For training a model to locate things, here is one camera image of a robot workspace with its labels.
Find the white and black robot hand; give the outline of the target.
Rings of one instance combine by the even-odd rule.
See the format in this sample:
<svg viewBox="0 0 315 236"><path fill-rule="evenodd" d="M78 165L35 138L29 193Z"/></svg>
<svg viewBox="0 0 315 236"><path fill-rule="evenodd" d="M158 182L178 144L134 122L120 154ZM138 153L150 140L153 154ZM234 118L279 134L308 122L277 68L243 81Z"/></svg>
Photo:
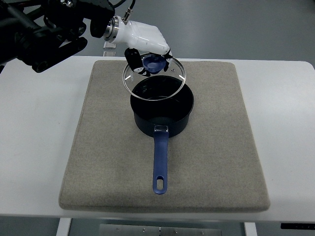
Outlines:
<svg viewBox="0 0 315 236"><path fill-rule="evenodd" d="M125 43L125 58L131 70L149 77L161 70L167 71L173 59L170 47L156 26L124 22L114 16L107 26L104 39L110 43Z"/></svg>

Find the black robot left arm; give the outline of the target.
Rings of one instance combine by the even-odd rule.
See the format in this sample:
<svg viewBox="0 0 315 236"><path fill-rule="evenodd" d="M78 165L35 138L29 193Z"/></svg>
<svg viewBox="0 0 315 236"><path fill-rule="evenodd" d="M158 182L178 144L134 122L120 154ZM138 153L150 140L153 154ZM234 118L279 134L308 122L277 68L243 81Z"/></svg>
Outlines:
<svg viewBox="0 0 315 236"><path fill-rule="evenodd" d="M111 34L115 9L124 1L2 0L0 2L0 66L19 59L41 73L82 51L90 34Z"/></svg>

